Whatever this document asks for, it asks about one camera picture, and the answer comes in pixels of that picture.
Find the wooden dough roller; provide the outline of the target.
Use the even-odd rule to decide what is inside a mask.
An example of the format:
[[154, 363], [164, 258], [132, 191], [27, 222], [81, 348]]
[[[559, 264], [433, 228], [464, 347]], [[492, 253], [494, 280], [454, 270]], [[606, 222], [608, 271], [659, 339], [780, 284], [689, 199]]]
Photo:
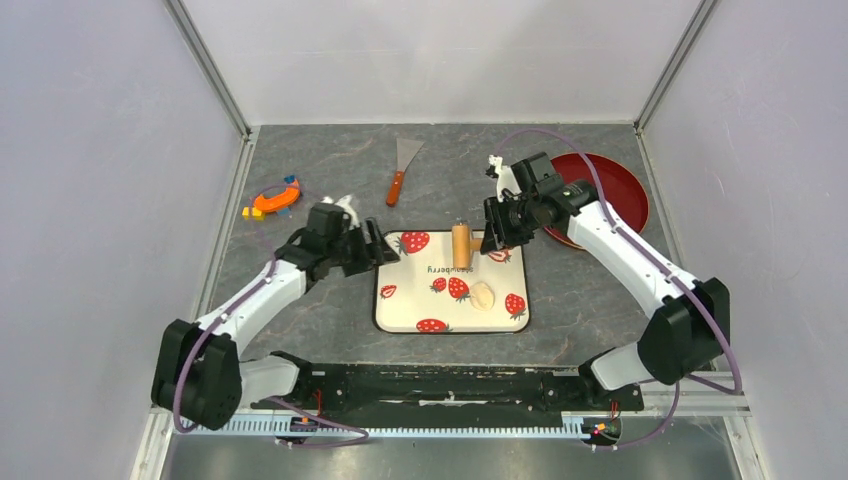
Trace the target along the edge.
[[464, 220], [459, 220], [451, 229], [452, 265], [457, 270], [469, 270], [473, 258], [481, 249], [482, 238]]

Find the beige dough piece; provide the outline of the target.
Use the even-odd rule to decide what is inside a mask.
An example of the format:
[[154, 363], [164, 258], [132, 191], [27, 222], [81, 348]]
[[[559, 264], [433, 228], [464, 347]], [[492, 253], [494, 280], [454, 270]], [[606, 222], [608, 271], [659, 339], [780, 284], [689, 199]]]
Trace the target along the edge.
[[495, 294], [485, 282], [477, 282], [469, 289], [471, 305], [478, 311], [489, 311], [494, 307]]

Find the white strawberry print tray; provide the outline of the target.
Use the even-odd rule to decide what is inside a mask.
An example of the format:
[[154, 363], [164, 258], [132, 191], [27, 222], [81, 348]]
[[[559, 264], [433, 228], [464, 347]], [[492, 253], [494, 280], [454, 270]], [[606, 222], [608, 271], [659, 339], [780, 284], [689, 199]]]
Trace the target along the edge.
[[[531, 320], [524, 252], [520, 247], [476, 253], [469, 270], [452, 265], [451, 232], [393, 231], [386, 240], [400, 261], [375, 274], [373, 322], [392, 334], [517, 333]], [[487, 283], [494, 307], [478, 311], [469, 289]]]

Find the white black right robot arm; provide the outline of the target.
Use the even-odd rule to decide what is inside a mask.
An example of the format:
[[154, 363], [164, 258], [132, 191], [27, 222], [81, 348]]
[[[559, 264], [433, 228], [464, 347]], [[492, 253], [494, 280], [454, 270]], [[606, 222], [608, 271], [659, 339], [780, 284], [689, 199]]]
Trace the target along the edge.
[[568, 183], [544, 153], [512, 165], [488, 159], [496, 193], [484, 202], [481, 250], [527, 244], [539, 229], [566, 235], [598, 260], [632, 295], [648, 319], [641, 337], [586, 361], [577, 392], [591, 408], [618, 389], [647, 381], [672, 385], [724, 354], [729, 345], [729, 291], [700, 281], [643, 240], [585, 179]]

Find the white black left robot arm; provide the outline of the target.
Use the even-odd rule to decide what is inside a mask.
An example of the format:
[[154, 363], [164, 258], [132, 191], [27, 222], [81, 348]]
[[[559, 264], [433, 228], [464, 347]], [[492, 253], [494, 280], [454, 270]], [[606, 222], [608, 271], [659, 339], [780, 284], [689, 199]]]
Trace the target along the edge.
[[180, 433], [217, 430], [240, 408], [280, 399], [291, 408], [314, 393], [302, 366], [281, 354], [245, 360], [248, 344], [332, 269], [345, 276], [398, 262], [372, 218], [360, 219], [346, 197], [324, 200], [306, 224], [277, 248], [260, 272], [232, 298], [193, 321], [176, 319], [163, 332], [151, 390]]

